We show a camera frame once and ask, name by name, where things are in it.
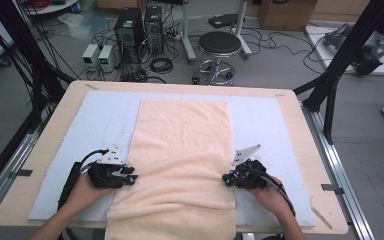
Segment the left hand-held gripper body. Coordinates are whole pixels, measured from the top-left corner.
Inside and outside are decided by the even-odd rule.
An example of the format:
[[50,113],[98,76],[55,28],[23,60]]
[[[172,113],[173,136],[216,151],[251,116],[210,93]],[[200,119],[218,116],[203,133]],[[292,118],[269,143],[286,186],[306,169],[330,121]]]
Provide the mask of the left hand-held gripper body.
[[129,181],[127,175],[122,173],[126,168],[120,147],[112,144],[100,158],[88,164],[87,174],[97,188],[121,188]]

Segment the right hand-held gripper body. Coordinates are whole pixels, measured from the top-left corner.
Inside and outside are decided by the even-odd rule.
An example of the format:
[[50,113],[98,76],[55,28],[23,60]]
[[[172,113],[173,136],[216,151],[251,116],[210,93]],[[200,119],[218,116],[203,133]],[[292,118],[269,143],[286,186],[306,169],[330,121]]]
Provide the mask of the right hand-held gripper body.
[[237,150],[232,162],[233,170],[237,176],[232,177],[233,185],[241,189],[264,189],[267,181],[264,179],[266,168],[256,159],[252,160],[254,153],[260,149],[257,144],[248,148]]

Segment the cream terry towel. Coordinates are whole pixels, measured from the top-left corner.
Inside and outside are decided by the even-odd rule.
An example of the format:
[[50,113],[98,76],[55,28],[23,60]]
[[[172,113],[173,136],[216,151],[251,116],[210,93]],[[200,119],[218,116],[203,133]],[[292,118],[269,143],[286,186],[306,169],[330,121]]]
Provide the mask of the cream terry towel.
[[105,240],[233,240],[232,159],[227,103],[143,99],[129,152],[138,178],[117,191]]

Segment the person's left hand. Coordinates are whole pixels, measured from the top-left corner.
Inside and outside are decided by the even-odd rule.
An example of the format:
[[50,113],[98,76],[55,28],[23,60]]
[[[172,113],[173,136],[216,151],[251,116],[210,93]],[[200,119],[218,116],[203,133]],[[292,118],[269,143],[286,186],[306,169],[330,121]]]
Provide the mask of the person's left hand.
[[95,187],[90,180],[89,175],[84,173],[78,178],[64,207],[73,213],[79,213],[111,192],[113,192],[113,189],[111,188]]

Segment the person's right hand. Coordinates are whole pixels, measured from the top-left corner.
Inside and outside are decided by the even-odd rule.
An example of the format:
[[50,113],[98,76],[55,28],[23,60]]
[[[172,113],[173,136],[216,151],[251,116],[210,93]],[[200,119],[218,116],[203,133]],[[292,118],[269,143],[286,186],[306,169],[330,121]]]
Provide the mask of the person's right hand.
[[251,193],[265,209],[274,214],[277,219],[286,219],[287,217],[293,216],[287,200],[276,187],[269,185],[264,189],[249,189],[248,192]]

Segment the white grid mat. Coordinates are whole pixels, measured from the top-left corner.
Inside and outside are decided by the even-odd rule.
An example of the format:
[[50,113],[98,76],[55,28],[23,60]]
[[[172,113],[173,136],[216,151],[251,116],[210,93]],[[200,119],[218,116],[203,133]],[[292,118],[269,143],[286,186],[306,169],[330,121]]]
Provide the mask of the white grid mat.
[[90,91],[85,95],[44,175],[38,196],[28,215],[30,220],[46,220],[56,211],[56,201],[71,166],[87,152],[102,147],[108,151],[103,159],[105,163],[139,167],[130,159],[130,145],[138,122],[140,105],[145,100],[159,100],[162,110],[176,100],[195,100],[200,110],[216,102],[226,104],[232,124],[232,152],[253,148],[254,152],[250,157],[258,160],[268,168],[270,174],[281,178],[286,184],[300,226],[313,228],[316,225],[277,99],[122,91]]

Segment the thin wooden strip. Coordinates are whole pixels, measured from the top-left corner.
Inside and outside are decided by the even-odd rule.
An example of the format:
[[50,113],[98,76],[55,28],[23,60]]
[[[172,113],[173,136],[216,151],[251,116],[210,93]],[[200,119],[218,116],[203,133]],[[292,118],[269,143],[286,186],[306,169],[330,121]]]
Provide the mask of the thin wooden strip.
[[311,210],[317,216],[317,218],[330,230],[333,229],[333,226],[329,223],[329,221],[313,206],[311,206]]

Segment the white power supply box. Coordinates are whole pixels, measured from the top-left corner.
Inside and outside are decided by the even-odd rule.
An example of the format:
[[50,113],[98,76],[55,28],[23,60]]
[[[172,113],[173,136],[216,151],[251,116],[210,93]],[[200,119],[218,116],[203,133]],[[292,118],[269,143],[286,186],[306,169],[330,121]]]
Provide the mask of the white power supply box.
[[104,72],[112,72],[117,64],[114,46],[104,45],[101,49],[98,59]]
[[100,67],[99,63],[99,46],[97,44],[89,44],[82,55],[84,63],[94,70]]

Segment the black round stool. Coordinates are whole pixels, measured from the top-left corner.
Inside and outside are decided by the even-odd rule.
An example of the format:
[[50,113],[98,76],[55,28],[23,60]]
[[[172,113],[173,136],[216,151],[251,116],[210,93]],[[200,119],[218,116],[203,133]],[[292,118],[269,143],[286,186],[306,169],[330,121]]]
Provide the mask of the black round stool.
[[192,83],[197,85],[203,81],[208,85],[233,85],[235,69],[225,59],[240,52],[238,37],[222,31],[208,32],[199,38],[198,47],[209,59],[195,70]]

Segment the large black computer tower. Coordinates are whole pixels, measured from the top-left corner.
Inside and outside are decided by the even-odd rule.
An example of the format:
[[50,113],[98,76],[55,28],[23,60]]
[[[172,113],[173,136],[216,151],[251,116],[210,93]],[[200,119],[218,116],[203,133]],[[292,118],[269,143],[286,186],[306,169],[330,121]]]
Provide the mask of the large black computer tower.
[[141,10],[133,7],[123,8],[114,32],[122,62],[138,64],[140,61],[139,47],[145,39]]

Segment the white desk leg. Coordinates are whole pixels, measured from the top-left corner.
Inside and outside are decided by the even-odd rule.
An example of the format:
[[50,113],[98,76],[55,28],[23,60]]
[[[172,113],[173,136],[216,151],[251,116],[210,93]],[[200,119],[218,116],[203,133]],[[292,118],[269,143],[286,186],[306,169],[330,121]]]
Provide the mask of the white desk leg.
[[241,43],[241,51],[243,53],[245,60],[247,60],[252,54],[251,49],[249,48],[248,44],[242,37],[242,28],[245,20],[247,4],[248,4],[248,0],[240,0],[239,9],[238,9],[238,18],[237,18],[236,28],[234,32],[234,35],[239,39]]
[[183,30],[181,33],[181,40],[187,55],[188,63],[193,64],[196,61],[196,54],[193,50],[192,44],[189,39],[189,0],[182,0],[183,10]]

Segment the slim black computer tower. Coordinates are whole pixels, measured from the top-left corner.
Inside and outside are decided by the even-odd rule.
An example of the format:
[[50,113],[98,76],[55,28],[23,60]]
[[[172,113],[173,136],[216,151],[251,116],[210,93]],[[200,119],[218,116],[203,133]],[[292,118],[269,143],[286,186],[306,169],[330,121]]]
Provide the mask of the slim black computer tower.
[[144,26],[148,45],[154,53],[163,53],[162,7],[148,6],[145,11]]

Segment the clear plastic bag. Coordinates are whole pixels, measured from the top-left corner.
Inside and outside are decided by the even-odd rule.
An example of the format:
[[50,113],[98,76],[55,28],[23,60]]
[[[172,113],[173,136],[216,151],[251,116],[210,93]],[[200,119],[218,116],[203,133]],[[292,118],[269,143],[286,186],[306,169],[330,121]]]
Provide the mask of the clear plastic bag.
[[69,35],[74,39],[86,39],[91,34],[91,25],[85,23],[86,18],[79,14],[65,13],[58,20],[68,27]]

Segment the flat black floor device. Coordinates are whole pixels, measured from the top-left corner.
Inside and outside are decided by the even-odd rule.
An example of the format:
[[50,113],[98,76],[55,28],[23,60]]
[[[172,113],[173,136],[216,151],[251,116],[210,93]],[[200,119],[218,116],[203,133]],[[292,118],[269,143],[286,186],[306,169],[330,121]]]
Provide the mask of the flat black floor device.
[[228,26],[235,26],[238,23],[237,14],[224,14],[208,19],[208,23],[216,29]]

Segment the brown cardboard box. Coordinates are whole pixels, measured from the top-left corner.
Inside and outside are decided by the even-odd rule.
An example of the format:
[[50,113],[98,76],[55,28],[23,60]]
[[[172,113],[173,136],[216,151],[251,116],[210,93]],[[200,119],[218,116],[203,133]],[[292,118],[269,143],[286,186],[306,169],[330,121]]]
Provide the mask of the brown cardboard box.
[[303,31],[318,0],[262,0],[259,23],[266,30]]

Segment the grey machine on board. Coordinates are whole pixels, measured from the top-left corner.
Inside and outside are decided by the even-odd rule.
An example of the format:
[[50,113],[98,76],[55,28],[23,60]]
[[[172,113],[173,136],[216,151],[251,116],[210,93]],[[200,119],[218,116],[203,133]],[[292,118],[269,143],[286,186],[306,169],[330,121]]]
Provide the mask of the grey machine on board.
[[[343,24],[338,29],[324,35],[323,44],[333,46],[338,50],[350,34],[353,25]],[[373,32],[364,45],[360,48],[351,66],[359,75],[368,75],[382,65],[380,59],[384,56],[384,40],[377,32]]]

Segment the round white table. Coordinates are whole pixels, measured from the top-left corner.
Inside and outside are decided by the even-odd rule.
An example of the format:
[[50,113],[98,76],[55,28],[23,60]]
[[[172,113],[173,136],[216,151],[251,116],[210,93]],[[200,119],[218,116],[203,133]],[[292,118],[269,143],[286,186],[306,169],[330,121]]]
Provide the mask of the round white table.
[[38,8],[35,6],[24,6],[23,9],[30,15],[43,15],[62,10],[70,10],[73,13],[79,13],[82,10],[79,0],[48,0],[46,6]]

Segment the aluminium table rail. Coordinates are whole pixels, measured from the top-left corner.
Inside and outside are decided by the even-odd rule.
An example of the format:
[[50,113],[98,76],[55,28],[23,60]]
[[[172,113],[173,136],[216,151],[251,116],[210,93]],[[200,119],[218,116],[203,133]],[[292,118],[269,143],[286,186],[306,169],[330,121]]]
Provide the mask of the aluminium table rail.
[[37,134],[26,134],[23,138],[14,136],[0,154],[0,203],[18,175],[30,175],[30,170],[21,173],[18,171],[24,165],[37,139]]
[[341,199],[345,208],[346,218],[358,240],[375,240],[363,209],[357,199],[354,189],[349,181],[340,156],[334,146],[323,133],[324,120],[319,112],[312,112],[301,104],[301,109],[308,122],[317,135],[317,142],[321,145],[322,156],[328,165],[330,175],[334,179],[335,194]]

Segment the black metal frame strut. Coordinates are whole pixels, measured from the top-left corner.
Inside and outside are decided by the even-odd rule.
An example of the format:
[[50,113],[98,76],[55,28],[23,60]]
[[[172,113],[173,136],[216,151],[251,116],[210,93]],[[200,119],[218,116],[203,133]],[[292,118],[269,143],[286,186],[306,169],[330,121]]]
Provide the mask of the black metal frame strut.
[[384,0],[370,0],[326,70],[293,90],[296,95],[312,90],[303,101],[304,107],[312,112],[318,112],[321,104],[327,101],[322,133],[330,145],[333,144],[332,126],[339,80],[383,18]]

